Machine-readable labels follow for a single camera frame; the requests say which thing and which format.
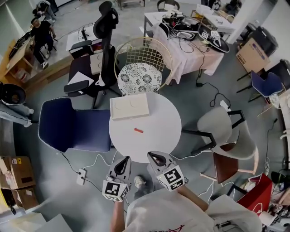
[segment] floral seat cushion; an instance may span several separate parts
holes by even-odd
[[[127,64],[118,75],[118,86],[123,95],[137,92],[157,92],[161,82],[161,72],[146,63]]]

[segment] white sneaker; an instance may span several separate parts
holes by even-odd
[[[140,176],[135,176],[135,178],[134,178],[134,183],[135,183],[135,186],[136,186],[137,188],[139,188],[140,185],[146,184],[146,182],[145,182],[145,181],[143,180],[143,178],[140,177]]]
[[[44,62],[41,64],[41,66],[42,66],[42,69],[46,69],[47,66],[48,66],[48,63],[44,61]]]
[[[50,57],[51,52],[47,51],[45,58],[48,59]]]

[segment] red object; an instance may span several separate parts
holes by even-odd
[[[139,129],[137,129],[137,128],[134,128],[134,130],[137,131],[137,132],[143,133],[142,130],[139,130]]]
[[[251,211],[255,209],[255,213],[259,210],[261,210],[261,212],[267,212],[270,204],[271,192],[272,181],[265,174],[262,174],[259,183],[237,202]]]

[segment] round white table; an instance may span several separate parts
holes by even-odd
[[[149,151],[171,153],[181,135],[181,119],[175,106],[160,94],[147,92],[146,95],[150,116],[120,121],[110,119],[109,123],[114,147],[123,156],[128,155],[139,163],[149,163]]]

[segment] pink tablecloth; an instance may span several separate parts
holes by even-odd
[[[193,47],[194,51],[192,53],[186,53],[181,50],[179,46],[179,39],[167,39],[165,32],[159,26],[153,26],[153,33],[153,38],[163,43],[172,56],[173,69],[171,77],[166,81],[167,84],[169,84],[172,79],[179,84],[182,74],[199,70],[199,67],[203,63],[203,54],[197,48],[204,52],[207,51],[207,47],[204,47],[204,44],[199,39],[195,39],[192,42],[180,40],[180,46],[186,52],[192,51],[192,47],[189,44],[194,44],[197,47]],[[220,53],[212,48],[209,48],[209,51],[205,52],[204,55],[204,63],[201,69],[205,69],[204,73],[211,76],[220,64],[224,53]],[[164,57],[164,63],[169,68],[171,65],[169,65],[170,61],[168,59],[169,57]]]

